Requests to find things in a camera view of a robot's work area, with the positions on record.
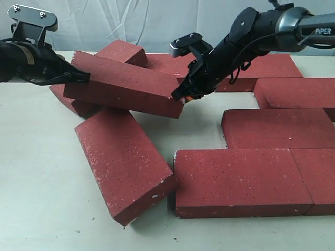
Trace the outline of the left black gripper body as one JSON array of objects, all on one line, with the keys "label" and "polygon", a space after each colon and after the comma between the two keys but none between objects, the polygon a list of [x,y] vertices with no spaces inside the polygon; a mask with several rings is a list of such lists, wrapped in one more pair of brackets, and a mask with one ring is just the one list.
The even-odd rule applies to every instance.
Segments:
[{"label": "left black gripper body", "polygon": [[26,58],[26,63],[18,63],[16,75],[38,86],[50,86],[70,83],[72,81],[70,70],[65,57],[53,52],[53,58],[41,58],[27,44],[15,44],[20,48]]}]

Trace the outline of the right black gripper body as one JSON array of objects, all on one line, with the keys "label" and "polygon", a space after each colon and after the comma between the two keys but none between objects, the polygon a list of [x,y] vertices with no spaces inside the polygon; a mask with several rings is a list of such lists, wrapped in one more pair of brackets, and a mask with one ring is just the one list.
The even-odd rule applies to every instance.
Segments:
[{"label": "right black gripper body", "polygon": [[223,39],[205,58],[189,65],[188,76],[194,85],[193,97],[201,98],[214,92],[224,78],[250,60],[249,50]]}]

